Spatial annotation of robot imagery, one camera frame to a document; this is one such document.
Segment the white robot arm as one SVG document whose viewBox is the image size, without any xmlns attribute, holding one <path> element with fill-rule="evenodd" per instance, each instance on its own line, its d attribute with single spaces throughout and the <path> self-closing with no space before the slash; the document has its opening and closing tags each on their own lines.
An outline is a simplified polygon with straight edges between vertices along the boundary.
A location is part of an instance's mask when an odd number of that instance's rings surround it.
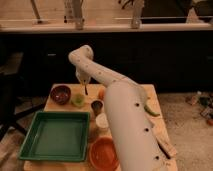
<svg viewBox="0 0 213 171">
<path fill-rule="evenodd" d="M 78 80 L 106 87 L 104 108 L 122 171 L 168 171 L 145 112 L 147 94 L 138 83 L 93 61 L 89 45 L 69 53 Z"/>
</svg>

